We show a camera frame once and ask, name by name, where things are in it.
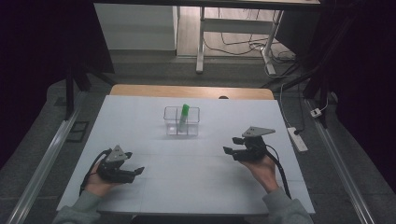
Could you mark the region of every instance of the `table leg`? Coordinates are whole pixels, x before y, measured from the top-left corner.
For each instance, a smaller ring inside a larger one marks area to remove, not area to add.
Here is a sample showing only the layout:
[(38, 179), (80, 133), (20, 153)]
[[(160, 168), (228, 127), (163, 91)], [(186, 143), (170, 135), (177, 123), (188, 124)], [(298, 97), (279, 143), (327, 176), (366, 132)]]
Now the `table leg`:
[(262, 57), (264, 58), (265, 67), (267, 68), (268, 75), (270, 75), (270, 76), (276, 75), (276, 71), (272, 64), (271, 57), (270, 57), (269, 53), (271, 50), (271, 45), (274, 41), (277, 26), (279, 25), (280, 18), (282, 17), (282, 13), (283, 13), (283, 11), (277, 12), (276, 19), (273, 21), (273, 27), (272, 27), (271, 33), (268, 36), (267, 44), (265, 45), (265, 48), (262, 49)]
[(199, 44), (198, 44), (197, 67), (196, 67), (197, 74), (202, 74), (204, 72), (204, 26), (205, 26), (205, 8), (201, 7)]

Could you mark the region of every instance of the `person's left hand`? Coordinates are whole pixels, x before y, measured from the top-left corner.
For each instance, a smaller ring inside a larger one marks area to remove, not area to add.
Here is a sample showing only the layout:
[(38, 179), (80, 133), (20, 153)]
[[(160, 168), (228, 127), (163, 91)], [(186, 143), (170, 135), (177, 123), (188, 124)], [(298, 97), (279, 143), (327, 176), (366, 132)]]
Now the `person's left hand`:
[(87, 186), (85, 186), (85, 190), (96, 194), (100, 197), (104, 197), (105, 195), (108, 194), (108, 192), (118, 186), (121, 185), (121, 183), (110, 183), (108, 181), (103, 180), (99, 174), (96, 173), (96, 170), (99, 166), (99, 162), (93, 166), (90, 178), (88, 179)]

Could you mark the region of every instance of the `transparent box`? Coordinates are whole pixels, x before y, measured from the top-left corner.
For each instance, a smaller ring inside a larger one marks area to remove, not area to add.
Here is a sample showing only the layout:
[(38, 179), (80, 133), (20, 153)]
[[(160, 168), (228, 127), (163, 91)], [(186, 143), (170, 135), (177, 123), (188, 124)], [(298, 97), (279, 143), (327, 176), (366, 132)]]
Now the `transparent box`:
[(167, 106), (163, 113), (166, 134), (170, 135), (198, 135), (199, 107), (190, 107), (189, 115), (180, 121), (181, 106)]

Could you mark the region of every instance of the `aluminum rail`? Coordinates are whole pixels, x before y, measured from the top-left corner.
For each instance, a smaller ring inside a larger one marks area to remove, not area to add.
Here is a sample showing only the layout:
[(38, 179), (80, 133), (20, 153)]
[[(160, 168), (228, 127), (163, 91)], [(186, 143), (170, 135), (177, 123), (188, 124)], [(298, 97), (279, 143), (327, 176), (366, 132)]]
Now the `aluminum rail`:
[(7, 224), (23, 223), (26, 219), (33, 203), (35, 202), (38, 192), (41, 190), (41, 187), (43, 186), (50, 169), (58, 157), (59, 151), (61, 150), (62, 145), (64, 144), (64, 141), (69, 134), (79, 111), (81, 110), (82, 102), (86, 98), (87, 94), (88, 93), (85, 91), (78, 93), (74, 112), (71, 114), (69, 120), (64, 120), (62, 122), (58, 132), (53, 137), (52, 142), (49, 144), (49, 148), (43, 156), (43, 159), (41, 159), (37, 169), (35, 169), (35, 173), (30, 179), (29, 184), (26, 186), (22, 196), (18, 200), (17, 205), (9, 216)]
[[(313, 101), (304, 101), (309, 111), (315, 109), (315, 107), (313, 107)], [(350, 172), (348, 171), (347, 166), (341, 154), (339, 153), (337, 146), (332, 140), (332, 136), (327, 129), (323, 128), (318, 119), (315, 119), (315, 124), (317, 126), (320, 137), (322, 138), (322, 141), (327, 148), (327, 151), (329, 152), (332, 164), (334, 165), (335, 170), (340, 176), (341, 182), (343, 183), (346, 193), (349, 195), (352, 204), (355, 207), (356, 214), (361, 220), (361, 223), (374, 224), (375, 221), (373, 215), (371, 214), (366, 201), (364, 201), (363, 197), (361, 196), (361, 191), (359, 190)]]

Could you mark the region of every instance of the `power strip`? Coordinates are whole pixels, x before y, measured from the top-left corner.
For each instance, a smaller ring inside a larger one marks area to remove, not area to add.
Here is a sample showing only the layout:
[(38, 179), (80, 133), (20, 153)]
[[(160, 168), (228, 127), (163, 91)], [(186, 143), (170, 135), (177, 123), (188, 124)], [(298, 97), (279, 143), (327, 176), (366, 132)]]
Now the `power strip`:
[(288, 132), (290, 135), (291, 140), (293, 141), (294, 145), (297, 147), (299, 152), (305, 152), (308, 150), (306, 147), (303, 138), (299, 134), (295, 134), (296, 128), (288, 128)]

